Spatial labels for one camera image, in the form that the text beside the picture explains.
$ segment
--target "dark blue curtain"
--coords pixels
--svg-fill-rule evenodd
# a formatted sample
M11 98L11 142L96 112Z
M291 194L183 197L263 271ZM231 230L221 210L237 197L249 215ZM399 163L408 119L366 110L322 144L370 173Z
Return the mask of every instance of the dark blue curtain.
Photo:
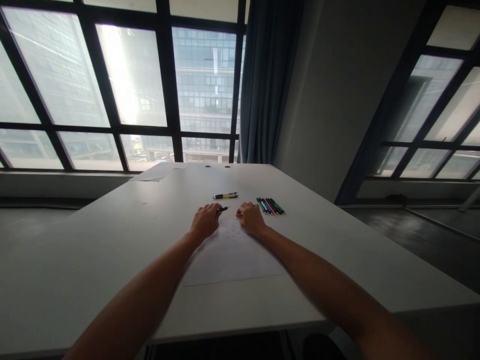
M252 0L240 105L239 163L271 164L302 20L302 0Z

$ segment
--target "sheet of paper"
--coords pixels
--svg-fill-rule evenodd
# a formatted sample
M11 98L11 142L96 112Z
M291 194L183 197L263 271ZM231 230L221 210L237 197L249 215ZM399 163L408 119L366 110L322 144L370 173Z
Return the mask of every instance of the sheet of paper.
M188 162L160 162L148 170L134 176L130 181L160 181L175 169L185 169Z
M184 286L286 274L277 258L248 235L238 220L220 223L192 255Z

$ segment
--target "white wall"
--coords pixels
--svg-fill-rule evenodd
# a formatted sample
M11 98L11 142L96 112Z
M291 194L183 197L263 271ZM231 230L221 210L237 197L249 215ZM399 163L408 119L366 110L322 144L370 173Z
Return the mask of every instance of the white wall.
M278 169L335 201L424 3L306 0Z
M0 197L98 199L131 174L1 172Z
M480 183L436 181L383 181L367 179L361 185L358 199L384 199L403 194L409 199L466 200Z

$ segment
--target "hand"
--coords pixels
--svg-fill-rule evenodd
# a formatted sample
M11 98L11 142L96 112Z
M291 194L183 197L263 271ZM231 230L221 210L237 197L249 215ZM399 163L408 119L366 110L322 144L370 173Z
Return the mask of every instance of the hand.
M240 219L241 227L254 236L259 236L267 228L257 204L244 202L236 211L236 217Z
M201 241L212 235L219 227L219 217L222 215L219 203L207 204L199 207L191 222L190 232Z

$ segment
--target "black window frame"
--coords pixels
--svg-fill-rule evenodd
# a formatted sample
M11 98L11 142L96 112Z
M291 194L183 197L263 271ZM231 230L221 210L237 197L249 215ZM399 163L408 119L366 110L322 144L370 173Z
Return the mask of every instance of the black window frame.
M170 14L169 0L156 0L156 13L136 10L118 9L87 5L83 0L64 2L56 0L0 0L0 7L18 9L53 11L75 14L78 16L81 30L93 65L100 94L105 105L110 127L75 126L54 124L42 100L39 90L30 74L27 64L16 44L13 35L8 30L6 19L0 11L0 42L20 79L26 94L38 115L40 124L0 122L0 129L8 130L40 130L45 131L53 145L63 169L38 169L12 167L7 157L0 149L0 172L55 172L55 173L122 173L138 174L141 171L130 171L127 157L122 146L120 135L168 136L172 139L174 159L183 162L182 138L205 138L230 140L228 162L233 163L235 143L239 140L236 134L237 113L240 89L240 70L242 63L243 38L247 34L245 24L246 0L238 0L236 22L225 22L175 16ZM114 93L108 77L96 25L114 25L118 27L155 31L158 57L161 72L163 97L167 126L127 125L120 122ZM177 95L177 77L175 71L174 46L172 27L207 30L236 34L235 59L233 73L233 98L230 133L181 131L180 112ZM79 170L74 169L72 161L62 143L59 132L103 133L112 134L115 140L122 171L111 170Z
M454 48L438 47L427 45L427 42L435 29L440 17L448 5L471 8L480 10L479 1L440 1L430 0L425 5L425 8L418 20L417 26L410 37L410 41L403 52L400 62L395 70L395 73L390 80L390 83L385 91L380 106L377 109L373 124L387 123L392 116L392 110L395 109L397 100L405 87L410 74L412 73L417 61L421 55L437 56L450 59L461 59L463 62L456 74L450 80L448 86L445 88L440 98L436 102L430 114L426 118L420 130L416 134L412 142L403 141L382 141L380 147L401 147L407 148L405 154L397 164L391 176L374 176L367 175L368 180L382 180L382 181L434 181L434 182L478 182L479 180L473 177L480 171L480 160L473 167L473 169L462 179L458 178L437 178L437 175L442 171L447 162L452 158L456 151L480 151L480 146L476 145L462 145L470 132L480 122L480 103L473 115L468 119L462 129L458 132L453 141L432 141L425 140L425 137L434 126L437 119L440 117L444 109L449 104L459 87L462 85L465 78L469 75L474 67L480 67L480 36L477 38L475 45L470 50L460 50ZM403 171L408 166L418 149L439 149L448 150L449 152L438 165L436 170L430 177L401 177Z

